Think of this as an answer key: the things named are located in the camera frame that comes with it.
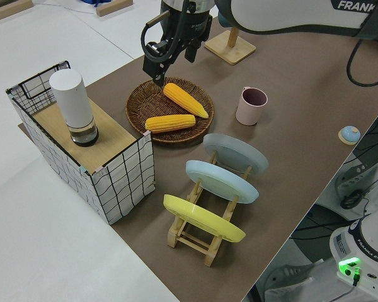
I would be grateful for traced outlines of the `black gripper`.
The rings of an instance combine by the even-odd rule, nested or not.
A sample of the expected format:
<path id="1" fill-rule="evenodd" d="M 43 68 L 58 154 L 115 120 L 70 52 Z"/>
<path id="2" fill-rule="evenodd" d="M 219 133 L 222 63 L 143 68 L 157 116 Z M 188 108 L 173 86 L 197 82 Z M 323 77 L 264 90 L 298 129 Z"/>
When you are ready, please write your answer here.
<path id="1" fill-rule="evenodd" d="M 194 62 L 201 43 L 209 37 L 212 17 L 205 13 L 184 13 L 167 9 L 146 23 L 146 29 L 161 24 L 161 41 L 146 43 L 143 71 L 157 86 L 164 86 L 164 67 L 150 59 L 175 59 L 182 51 L 185 58 Z"/>

